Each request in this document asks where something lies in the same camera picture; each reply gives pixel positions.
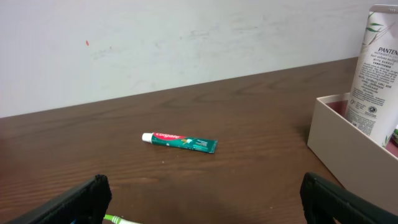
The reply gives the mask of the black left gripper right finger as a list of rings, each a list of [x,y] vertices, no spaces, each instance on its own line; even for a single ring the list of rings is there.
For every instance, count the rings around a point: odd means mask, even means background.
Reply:
[[[300,197],[308,224],[397,224],[397,215],[313,172],[304,175]]]

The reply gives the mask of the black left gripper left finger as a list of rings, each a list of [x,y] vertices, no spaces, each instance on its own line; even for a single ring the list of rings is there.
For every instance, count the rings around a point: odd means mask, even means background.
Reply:
[[[111,199],[108,178],[98,174],[8,224],[101,223]]]

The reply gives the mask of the white Pantene conditioner tube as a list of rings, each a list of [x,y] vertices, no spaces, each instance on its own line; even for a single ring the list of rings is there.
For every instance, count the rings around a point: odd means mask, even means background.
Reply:
[[[397,6],[369,10],[345,119],[386,147],[397,126]]]

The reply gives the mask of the green white small packet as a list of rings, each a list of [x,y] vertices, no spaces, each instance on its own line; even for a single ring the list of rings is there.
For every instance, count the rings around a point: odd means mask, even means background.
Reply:
[[[391,138],[396,144],[398,144],[398,126],[396,126]]]

